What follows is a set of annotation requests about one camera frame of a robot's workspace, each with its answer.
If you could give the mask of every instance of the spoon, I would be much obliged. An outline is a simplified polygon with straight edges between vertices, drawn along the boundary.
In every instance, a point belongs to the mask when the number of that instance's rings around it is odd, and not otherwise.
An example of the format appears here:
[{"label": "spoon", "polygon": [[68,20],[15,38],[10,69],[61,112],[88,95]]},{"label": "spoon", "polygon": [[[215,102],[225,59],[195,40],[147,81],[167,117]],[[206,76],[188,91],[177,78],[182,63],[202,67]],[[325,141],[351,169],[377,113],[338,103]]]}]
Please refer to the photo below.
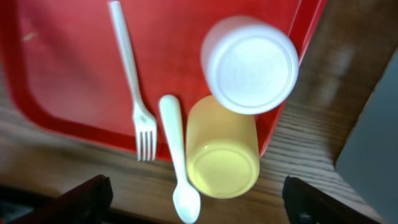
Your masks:
[{"label": "spoon", "polygon": [[165,95],[159,101],[159,108],[177,176],[173,193],[174,207],[184,223],[194,223],[199,217],[200,196],[187,179],[180,103],[175,96]]}]

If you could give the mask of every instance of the plastic fork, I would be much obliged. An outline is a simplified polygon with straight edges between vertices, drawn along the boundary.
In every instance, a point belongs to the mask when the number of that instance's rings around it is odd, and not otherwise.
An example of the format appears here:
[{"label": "plastic fork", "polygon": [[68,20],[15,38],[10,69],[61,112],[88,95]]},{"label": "plastic fork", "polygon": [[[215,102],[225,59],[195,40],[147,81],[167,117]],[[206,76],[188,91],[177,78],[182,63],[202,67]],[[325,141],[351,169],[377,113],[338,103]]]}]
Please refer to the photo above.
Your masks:
[{"label": "plastic fork", "polygon": [[137,68],[119,1],[109,1],[109,10],[124,71],[130,86],[133,99],[132,122],[136,129],[137,160],[154,160],[156,155],[157,123],[155,117],[147,110],[139,92]]}]

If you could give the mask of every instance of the table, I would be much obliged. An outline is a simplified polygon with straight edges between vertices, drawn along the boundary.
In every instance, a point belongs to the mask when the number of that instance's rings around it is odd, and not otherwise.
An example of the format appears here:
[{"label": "table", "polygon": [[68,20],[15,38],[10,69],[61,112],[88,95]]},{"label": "table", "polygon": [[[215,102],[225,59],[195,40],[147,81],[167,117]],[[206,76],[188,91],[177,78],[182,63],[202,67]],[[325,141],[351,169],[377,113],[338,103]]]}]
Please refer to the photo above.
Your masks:
[{"label": "table", "polygon": [[[397,11],[396,0],[326,4],[257,183],[234,199],[202,196],[198,223],[288,223],[281,197],[288,175],[382,222],[336,173],[335,162],[398,44]],[[171,163],[136,162],[132,154],[43,131],[15,109],[4,82],[0,75],[0,184],[56,197],[104,174],[113,208],[180,223]]]}]

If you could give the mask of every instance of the gray panel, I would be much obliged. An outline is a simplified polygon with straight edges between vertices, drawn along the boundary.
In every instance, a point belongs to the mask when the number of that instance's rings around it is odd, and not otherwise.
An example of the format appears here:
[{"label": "gray panel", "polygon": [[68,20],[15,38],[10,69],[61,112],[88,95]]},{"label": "gray panel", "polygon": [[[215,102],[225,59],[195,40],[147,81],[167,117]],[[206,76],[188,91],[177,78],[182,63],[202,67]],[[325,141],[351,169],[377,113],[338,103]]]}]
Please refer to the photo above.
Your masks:
[{"label": "gray panel", "polygon": [[398,223],[398,52],[352,130],[337,172],[391,223]]}]

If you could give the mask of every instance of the spoon handle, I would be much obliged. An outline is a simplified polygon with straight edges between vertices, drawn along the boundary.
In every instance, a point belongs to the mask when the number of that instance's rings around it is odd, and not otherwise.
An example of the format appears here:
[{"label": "spoon handle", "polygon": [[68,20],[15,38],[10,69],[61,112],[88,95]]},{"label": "spoon handle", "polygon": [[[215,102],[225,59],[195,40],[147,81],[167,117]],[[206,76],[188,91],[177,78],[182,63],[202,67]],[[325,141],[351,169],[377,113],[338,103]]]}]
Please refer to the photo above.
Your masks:
[{"label": "spoon handle", "polygon": [[183,148],[182,119],[180,103],[175,96],[165,95],[159,101],[160,116],[166,133],[167,143],[174,164],[177,181],[187,180]]}]

